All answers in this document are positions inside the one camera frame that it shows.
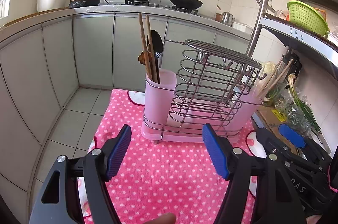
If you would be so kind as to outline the left hand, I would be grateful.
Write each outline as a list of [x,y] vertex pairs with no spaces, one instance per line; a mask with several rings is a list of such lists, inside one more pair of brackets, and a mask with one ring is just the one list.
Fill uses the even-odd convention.
[[144,224],[175,224],[176,215],[173,213],[165,213],[155,219],[144,222]]

